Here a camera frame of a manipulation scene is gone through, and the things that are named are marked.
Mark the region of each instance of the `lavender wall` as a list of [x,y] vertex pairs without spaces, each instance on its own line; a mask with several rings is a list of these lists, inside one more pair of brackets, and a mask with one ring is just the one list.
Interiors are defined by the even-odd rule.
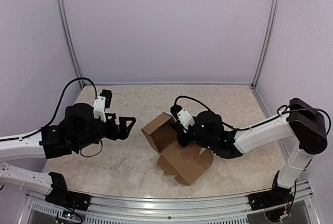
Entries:
[[270,3],[65,0],[82,72],[96,83],[250,83]]
[[[0,136],[19,134],[47,123],[62,88],[74,78],[55,0],[0,0]],[[58,120],[79,88],[65,95]],[[12,164],[41,171],[44,160]],[[24,192],[0,192],[1,223],[15,223]]]
[[[292,97],[333,117],[333,0],[280,0],[258,92],[273,114]],[[314,158],[305,176],[322,212],[333,219],[333,146]],[[291,151],[295,140],[285,140]]]

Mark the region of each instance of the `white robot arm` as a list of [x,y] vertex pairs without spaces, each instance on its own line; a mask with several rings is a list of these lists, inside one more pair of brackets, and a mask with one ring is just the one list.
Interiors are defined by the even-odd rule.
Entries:
[[74,151],[98,144],[102,138],[124,140],[135,123],[134,117],[119,117],[107,114],[112,92],[103,90],[96,97],[94,107],[85,103],[68,106],[65,118],[59,125],[46,125],[39,130],[21,135],[0,138],[0,185],[11,185],[19,189],[32,190],[46,196],[45,200],[63,207],[87,210],[90,196],[67,189],[63,175],[37,173],[12,166],[5,161],[24,158],[52,159],[69,155]]
[[[189,117],[186,109],[177,104],[179,98],[196,101],[207,108],[207,111]],[[182,147],[194,142],[225,159],[241,157],[264,144],[296,136],[299,144],[295,146],[285,166],[277,172],[272,189],[249,196],[253,210],[292,200],[290,191],[299,175],[308,167],[313,156],[327,148],[327,134],[331,126],[330,118],[325,111],[312,108],[298,98],[291,99],[288,106],[280,107],[276,115],[243,129],[224,123],[220,115],[215,114],[200,101],[187,96],[179,96],[170,111],[176,120],[171,127],[177,132],[177,140]],[[329,119],[327,132],[320,111]],[[224,130],[223,125],[232,130]],[[279,212],[278,216],[272,217],[271,220],[279,219],[281,216],[283,214]]]

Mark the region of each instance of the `beige floor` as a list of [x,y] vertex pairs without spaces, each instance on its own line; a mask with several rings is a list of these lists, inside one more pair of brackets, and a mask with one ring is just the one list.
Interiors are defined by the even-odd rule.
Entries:
[[[117,196],[181,198],[244,193],[271,186],[284,164],[276,142],[259,147],[243,157],[214,158],[212,166],[191,186],[179,185],[156,165],[159,155],[149,146],[140,129],[161,112],[168,112],[178,95],[195,97],[236,127],[254,124],[264,116],[247,86],[221,85],[125,85],[99,86],[113,92],[111,108],[117,116],[137,119],[125,141],[104,140],[101,154],[84,158],[73,154],[48,160],[45,172],[64,175],[69,189]],[[92,104],[92,87],[85,87],[78,102]],[[203,108],[181,99],[179,103],[193,115]],[[99,146],[84,150],[94,154]]]

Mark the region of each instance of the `wire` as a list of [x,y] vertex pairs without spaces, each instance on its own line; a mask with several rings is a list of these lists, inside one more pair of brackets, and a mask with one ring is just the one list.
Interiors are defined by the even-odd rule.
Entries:
[[94,154],[94,155],[83,155],[82,154],[82,150],[83,149],[81,149],[80,150],[80,155],[82,155],[83,157],[86,157],[86,158],[90,158],[90,157],[94,157],[94,156],[97,156],[100,152],[102,152],[102,150],[103,150],[103,142],[102,142],[102,140],[100,140],[98,143],[100,143],[100,151],[98,151],[96,154]]
[[[77,77],[77,78],[74,78],[73,80],[71,80],[70,82],[68,82],[67,85],[63,88],[63,90],[62,90],[62,92],[61,92],[61,96],[60,96],[60,98],[59,98],[58,104],[57,104],[57,106],[56,106],[56,109],[55,109],[55,111],[54,111],[54,113],[53,113],[53,116],[52,116],[51,120],[50,120],[46,125],[44,125],[43,127],[48,127],[48,126],[50,126],[50,125],[53,123],[54,119],[55,119],[56,116],[57,116],[57,113],[58,113],[58,110],[59,110],[60,104],[61,104],[61,102],[62,102],[62,98],[63,98],[63,96],[64,96],[64,94],[65,94],[65,92],[66,92],[66,89],[67,89],[68,86],[70,86],[72,83],[74,83],[74,82],[76,82],[76,81],[79,81],[79,80],[87,80],[87,81],[88,81],[88,82],[94,87],[94,90],[95,90],[95,99],[97,99],[97,89],[96,89],[96,86],[95,86],[94,82],[93,82],[90,78],[87,78],[87,77]],[[37,133],[40,132],[41,130],[42,130],[42,128],[40,128],[40,129],[38,129],[38,130],[36,130],[36,131],[34,131],[34,132],[32,132],[32,133],[26,135],[26,136],[5,138],[5,139],[0,139],[0,141],[19,140],[20,138],[22,138],[22,139],[26,139],[26,138],[28,138],[28,137],[31,137],[31,136],[37,134]]]
[[[0,176],[0,179],[2,179],[5,175],[8,175],[9,173],[10,173],[10,172],[6,172],[6,173],[2,174],[2,175]],[[5,186],[5,185],[2,185],[2,186],[1,186],[0,191],[4,189],[4,186]]]
[[294,193],[293,193],[293,196],[292,196],[292,201],[291,201],[291,204],[290,204],[290,207],[289,207],[289,211],[287,211],[287,213],[289,213],[291,211],[291,208],[292,208],[292,205],[293,205],[293,202],[295,200],[295,196],[296,196],[296,191],[297,191],[297,182],[298,182],[298,179],[295,180],[295,190],[294,190]]
[[285,201],[285,204],[287,205],[287,206],[285,206],[285,212],[287,213],[290,210],[290,203],[286,197],[284,198],[284,201]]
[[331,127],[332,127],[332,121],[331,121],[331,118],[328,115],[328,113],[326,111],[324,111],[323,109],[319,109],[319,108],[295,109],[295,110],[284,111],[284,112],[282,112],[282,115],[287,114],[287,113],[292,113],[292,112],[299,112],[299,111],[320,111],[320,112],[323,112],[326,115],[327,119],[328,119],[328,129],[326,131],[326,135],[328,135],[328,133],[330,132]]
[[270,220],[268,219],[268,217],[266,216],[266,214],[268,214],[268,213],[269,213],[269,212],[264,212],[264,216],[265,216],[266,220],[267,220],[269,223],[272,223],[272,224],[278,224],[278,223],[281,223],[280,220],[277,220],[278,222],[272,222],[272,221],[270,221]]
[[211,109],[209,109],[209,107],[207,105],[205,105],[203,102],[200,102],[198,99],[195,99],[195,98],[192,98],[192,97],[189,97],[189,96],[178,96],[176,99],[175,99],[175,103],[174,104],[177,104],[177,101],[180,99],[180,98],[187,98],[187,99],[190,99],[194,102],[197,102],[198,104],[202,105],[203,107],[205,107],[207,110],[213,112]]
[[[201,101],[199,101],[198,99],[195,99],[195,98],[192,98],[192,97],[189,97],[189,96],[178,96],[176,99],[175,99],[175,102],[174,104],[177,104],[177,101],[180,99],[180,98],[187,98],[187,99],[190,99],[190,100],[193,100],[197,103],[199,103],[200,105],[202,105],[203,107],[205,107],[207,110],[213,112],[207,105],[205,105],[204,103],[202,103]],[[234,126],[228,124],[228,123],[225,123],[222,121],[222,124],[227,126],[228,128],[232,129],[232,130],[237,130],[237,131],[245,131],[245,130],[250,130],[252,128],[256,128],[258,126],[261,126],[263,124],[267,124],[273,120],[276,120],[278,119],[279,117],[281,117],[281,115],[284,115],[284,114],[287,114],[287,113],[292,113],[292,112],[300,112],[300,111],[320,111],[320,112],[323,112],[327,119],[328,119],[328,129],[327,129],[327,132],[326,132],[326,135],[328,135],[328,133],[330,132],[331,130],[331,126],[332,126],[332,123],[331,123],[331,118],[330,116],[328,115],[328,113],[326,111],[324,111],[323,109],[319,109],[319,108],[306,108],[306,109],[295,109],[295,110],[288,110],[289,109],[289,106],[286,105],[286,104],[283,104],[282,106],[280,106],[277,110],[276,110],[276,113],[278,114],[277,116],[273,117],[273,118],[269,118],[268,120],[264,121],[264,122],[261,122],[261,123],[258,123],[256,125],[253,125],[251,127],[246,127],[246,128],[235,128]]]
[[[211,111],[213,112],[207,105],[205,105],[203,102],[199,101],[198,99],[195,99],[195,98],[192,98],[192,97],[189,97],[189,96],[178,96],[176,99],[175,99],[175,102],[174,102],[174,105],[177,104],[177,101],[180,99],[180,98],[187,98],[187,99],[190,99],[194,102],[197,102],[198,104],[202,105],[203,107],[205,107],[208,111]],[[238,130],[237,128],[235,128],[234,126],[230,125],[230,124],[227,124],[225,122],[222,121],[222,124],[229,127],[230,129],[233,129],[233,130]]]
[[83,223],[83,219],[82,219],[81,215],[79,215],[77,212],[75,212],[74,208],[73,208],[73,210],[71,210],[69,207],[64,207],[64,206],[62,206],[62,207],[67,209],[68,211],[70,211],[72,214],[76,215],[80,219],[80,222],[76,222],[77,224]]

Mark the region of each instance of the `brown cardboard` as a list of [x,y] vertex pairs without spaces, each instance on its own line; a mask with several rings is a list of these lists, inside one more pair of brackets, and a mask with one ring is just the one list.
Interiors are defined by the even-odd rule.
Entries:
[[141,129],[150,146],[159,154],[175,140],[177,133],[170,127],[175,120],[172,116],[162,113]]
[[213,153],[194,143],[182,148],[170,123],[174,123],[173,117],[162,113],[143,127],[142,132],[151,147],[161,154],[157,165],[166,175],[174,175],[177,182],[188,186],[212,165]]

